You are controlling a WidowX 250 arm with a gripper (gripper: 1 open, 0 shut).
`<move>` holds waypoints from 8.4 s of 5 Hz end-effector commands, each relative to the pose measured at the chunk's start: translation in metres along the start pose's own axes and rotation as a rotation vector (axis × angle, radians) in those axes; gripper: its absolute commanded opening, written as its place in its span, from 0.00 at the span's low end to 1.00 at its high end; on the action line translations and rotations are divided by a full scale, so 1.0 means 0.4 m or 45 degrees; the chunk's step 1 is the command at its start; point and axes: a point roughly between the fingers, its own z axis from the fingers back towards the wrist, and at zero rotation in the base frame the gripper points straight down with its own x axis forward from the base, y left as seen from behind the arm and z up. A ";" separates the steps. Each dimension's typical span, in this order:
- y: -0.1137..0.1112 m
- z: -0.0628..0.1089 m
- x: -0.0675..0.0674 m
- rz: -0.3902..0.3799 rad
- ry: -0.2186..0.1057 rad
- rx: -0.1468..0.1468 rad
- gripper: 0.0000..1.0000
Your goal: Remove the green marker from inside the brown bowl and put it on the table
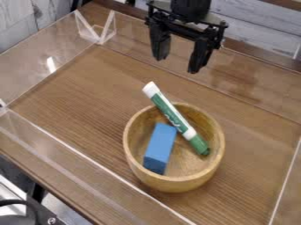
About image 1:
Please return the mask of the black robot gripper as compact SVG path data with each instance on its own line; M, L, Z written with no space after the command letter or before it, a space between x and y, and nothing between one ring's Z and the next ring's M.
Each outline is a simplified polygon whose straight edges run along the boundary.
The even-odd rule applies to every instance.
M209 12L211 0L147 0L146 25L157 61L170 54L173 34L195 41L189 73L197 74L207 65L213 49L220 49L229 23Z

